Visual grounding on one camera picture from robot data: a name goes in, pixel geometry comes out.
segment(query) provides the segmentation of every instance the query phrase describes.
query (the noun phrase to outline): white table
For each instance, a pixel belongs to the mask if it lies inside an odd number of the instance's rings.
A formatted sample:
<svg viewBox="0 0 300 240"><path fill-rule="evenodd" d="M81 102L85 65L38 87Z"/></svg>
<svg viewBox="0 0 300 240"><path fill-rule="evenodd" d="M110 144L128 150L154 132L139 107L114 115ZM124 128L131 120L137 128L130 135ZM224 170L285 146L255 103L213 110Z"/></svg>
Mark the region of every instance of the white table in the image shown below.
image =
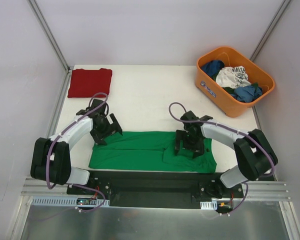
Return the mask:
<svg viewBox="0 0 300 240"><path fill-rule="evenodd" d="M189 111L202 117L212 116L217 121L241 130L257 128L253 110L231 118L222 112L195 86L195 66L163 65L75 65L74 69L112 69L113 75L108 98L109 113L114 113L123 131L176 131L183 124L171 118L168 106L180 102ZM65 97L56 132L60 132L75 114L88 106L89 98ZM172 112L180 117L184 112L173 106ZM71 165L88 168L94 140L86 134L71 150ZM237 164L235 152L212 141L212 152L217 163L216 171L224 172Z"/></svg>

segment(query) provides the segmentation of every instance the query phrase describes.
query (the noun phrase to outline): dark blue cloth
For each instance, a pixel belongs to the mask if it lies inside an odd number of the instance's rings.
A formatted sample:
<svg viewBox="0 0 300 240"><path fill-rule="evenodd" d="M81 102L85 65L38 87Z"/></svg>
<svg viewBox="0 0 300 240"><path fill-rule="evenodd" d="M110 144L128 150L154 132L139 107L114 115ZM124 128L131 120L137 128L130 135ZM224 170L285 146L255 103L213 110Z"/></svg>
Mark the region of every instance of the dark blue cloth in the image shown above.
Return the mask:
<svg viewBox="0 0 300 240"><path fill-rule="evenodd" d="M212 78L213 75L218 74L221 69L225 67L225 64L220 60L212 60L205 65L203 65L201 68L202 71L204 71L210 78Z"/></svg>
<svg viewBox="0 0 300 240"><path fill-rule="evenodd" d="M232 97L237 99L239 102L251 103L262 95L262 88L257 84L249 86L240 86L234 90Z"/></svg>

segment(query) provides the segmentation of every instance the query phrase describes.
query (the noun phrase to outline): cable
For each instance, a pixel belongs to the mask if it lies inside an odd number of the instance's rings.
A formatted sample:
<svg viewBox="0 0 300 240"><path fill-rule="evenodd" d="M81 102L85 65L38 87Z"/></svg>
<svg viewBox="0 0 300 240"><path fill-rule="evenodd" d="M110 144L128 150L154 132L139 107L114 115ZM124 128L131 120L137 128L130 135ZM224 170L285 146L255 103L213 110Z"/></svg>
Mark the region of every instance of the cable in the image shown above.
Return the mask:
<svg viewBox="0 0 300 240"><path fill-rule="evenodd" d="M95 194L90 198L90 200L96 200L97 196L98 196L98 193L95 192Z"/></svg>
<svg viewBox="0 0 300 240"><path fill-rule="evenodd" d="M247 196L248 196L249 186L248 186L248 184L247 184L246 182L243 182L242 184L244 184L244 185L246 186L245 194L244 194L244 196L243 196L241 202L240 202L237 206L235 206L234 209L232 209L231 213L232 213L234 210L238 209L238 208L241 206L241 204L244 203L244 201L246 200L246 198L247 198Z"/></svg>
<svg viewBox="0 0 300 240"><path fill-rule="evenodd" d="M106 196L101 191L99 191L97 189L93 189L91 187L79 185L79 184L73 184L73 186L78 187L78 188L82 188L82 189L87 189L87 190L90 190L90 191L95 191L96 193L100 194L103 197L102 203L100 203L98 206L95 206L94 208L92 208L90 210L80 209L79 213L81 213L81 212L83 212L83 213L93 212L93 211L97 210L98 208L100 208L103 204L105 204L105 202L106 202Z"/></svg>
<svg viewBox="0 0 300 240"><path fill-rule="evenodd" d="M239 135L242 135L246 138L248 138L251 142L253 142L256 147L258 149L261 150L261 152L266 156L266 158L268 159L270 165L271 165L271 172L269 174L264 174L263 177L270 177L274 174L275 172L275 165L274 163L272 162L272 159L270 157L270 155L264 150L264 148L256 141L254 140L251 136L249 136L248 134L244 133L244 132L241 132L241 131L238 131L238 130L235 130L231 127L228 127L226 125L223 125L223 124L220 124L220 123L216 123L216 122L213 122L213 121L203 121L203 120L180 120L178 118L176 118L173 113L171 112L171 106L172 105L180 105L185 111L186 111L186 108L180 103L180 102L173 102L169 105L169 113L171 115L171 117L178 121L178 122L182 122L182 123L189 123L189 124L193 124L193 123L203 123L203 124L210 124L210 125L215 125L215 126L218 126L218 127L221 127L223 129L226 129L226 130L229 130L230 132L233 132L233 133L236 133L236 134L239 134Z"/></svg>
<svg viewBox="0 0 300 240"><path fill-rule="evenodd" d="M233 206L233 200L235 198L234 192L231 192L231 197L230 197L230 201L224 202L224 204L228 204L231 203L231 206Z"/></svg>
<svg viewBox="0 0 300 240"><path fill-rule="evenodd" d="M94 109L88 111L86 114L84 114L83 116L79 117L77 121L74 121L73 123L71 123L69 126L67 126L61 133L59 133L59 135L53 140L53 142L51 143L51 146L49 148L48 154L46 156L46 165L45 165L45 181L46 181L46 186L48 187L48 189L53 189L56 186L56 183L54 183L53 185L50 185L50 175L49 175L49 167L50 167L50 158L52 155L52 151L53 148L56 144L56 142L69 130L71 129L74 125L76 125L78 122L80 122L83 118L85 118L86 116L88 116L89 114L93 113L94 111L98 110L99 108L101 108L104 104L106 104L106 101L108 100L108 95L105 94L104 92L98 92L95 95L93 95L90 99L89 102L89 106L92 102L92 100L97 96L97 95L104 95L105 96L105 100L98 105L97 107L95 107Z"/></svg>

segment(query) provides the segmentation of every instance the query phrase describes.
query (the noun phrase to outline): orange plastic bin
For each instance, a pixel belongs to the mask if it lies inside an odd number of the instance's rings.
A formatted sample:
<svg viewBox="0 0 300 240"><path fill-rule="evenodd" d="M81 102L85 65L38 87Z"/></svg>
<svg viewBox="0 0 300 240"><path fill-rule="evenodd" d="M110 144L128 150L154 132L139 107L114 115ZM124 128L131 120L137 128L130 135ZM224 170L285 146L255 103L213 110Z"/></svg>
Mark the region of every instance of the orange plastic bin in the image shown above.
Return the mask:
<svg viewBox="0 0 300 240"><path fill-rule="evenodd" d="M204 64L212 60L221 60L225 67L244 66L245 72L248 74L248 81L250 83L258 83L262 88L262 96L258 99L245 103L234 99L215 81L213 81L204 71L200 69ZM235 118L243 114L248 108L251 108L257 102L261 101L275 88L275 81L273 78L264 72L261 68L255 65L248 58L243 56L235 49L222 46L200 57L196 63L197 73L195 85L207 95L225 114L229 117Z"/></svg>

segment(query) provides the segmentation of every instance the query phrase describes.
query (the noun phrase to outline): red cloth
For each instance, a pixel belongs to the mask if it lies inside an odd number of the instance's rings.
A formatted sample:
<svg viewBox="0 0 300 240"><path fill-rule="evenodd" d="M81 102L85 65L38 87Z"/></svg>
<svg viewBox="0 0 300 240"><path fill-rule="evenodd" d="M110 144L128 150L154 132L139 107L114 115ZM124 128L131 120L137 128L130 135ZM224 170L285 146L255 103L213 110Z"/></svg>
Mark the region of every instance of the red cloth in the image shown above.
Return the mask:
<svg viewBox="0 0 300 240"><path fill-rule="evenodd" d="M112 70L76 69L72 71L68 98L91 98L96 93L109 94Z"/></svg>

